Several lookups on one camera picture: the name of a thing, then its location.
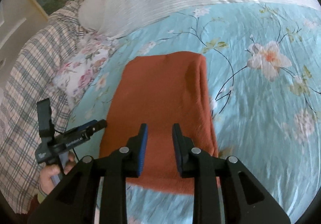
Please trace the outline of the left forearm sleeve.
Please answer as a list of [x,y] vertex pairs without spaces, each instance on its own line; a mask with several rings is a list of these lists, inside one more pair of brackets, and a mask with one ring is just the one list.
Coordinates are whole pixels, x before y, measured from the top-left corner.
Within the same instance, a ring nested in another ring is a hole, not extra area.
[[50,185],[44,185],[40,184],[37,194],[33,197],[30,203],[30,207],[27,213],[27,217],[30,217],[30,215],[37,209],[37,207],[45,200],[45,198],[48,196],[48,194],[52,191],[53,186]]

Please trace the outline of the left hand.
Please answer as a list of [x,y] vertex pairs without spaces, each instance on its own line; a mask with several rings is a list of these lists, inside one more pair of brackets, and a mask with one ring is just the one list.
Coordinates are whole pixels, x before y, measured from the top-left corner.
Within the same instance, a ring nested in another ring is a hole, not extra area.
[[[70,170],[76,165],[75,154],[69,152],[68,160],[64,167],[64,173],[67,175]],[[52,177],[60,173],[58,165],[47,165],[40,171],[39,190],[43,195],[48,195],[55,187]]]

